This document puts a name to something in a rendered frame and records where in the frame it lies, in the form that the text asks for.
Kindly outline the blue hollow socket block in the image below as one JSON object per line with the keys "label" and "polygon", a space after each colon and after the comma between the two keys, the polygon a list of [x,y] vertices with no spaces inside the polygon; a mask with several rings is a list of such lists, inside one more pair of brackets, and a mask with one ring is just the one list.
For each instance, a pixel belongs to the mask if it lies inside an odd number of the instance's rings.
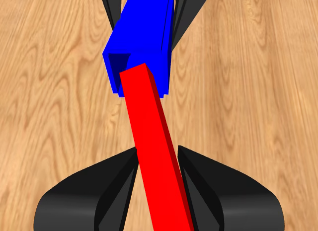
{"label": "blue hollow socket block", "polygon": [[113,93],[124,95],[120,73],[146,64],[160,97],[168,94],[174,0],[127,0],[102,53]]}

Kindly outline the thin red peg bar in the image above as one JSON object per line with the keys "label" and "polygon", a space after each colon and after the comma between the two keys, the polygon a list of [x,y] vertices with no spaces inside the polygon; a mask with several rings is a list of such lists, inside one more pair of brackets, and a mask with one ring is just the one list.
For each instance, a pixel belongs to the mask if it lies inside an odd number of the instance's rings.
{"label": "thin red peg bar", "polygon": [[154,77],[146,64],[120,77],[154,231],[194,231]]}

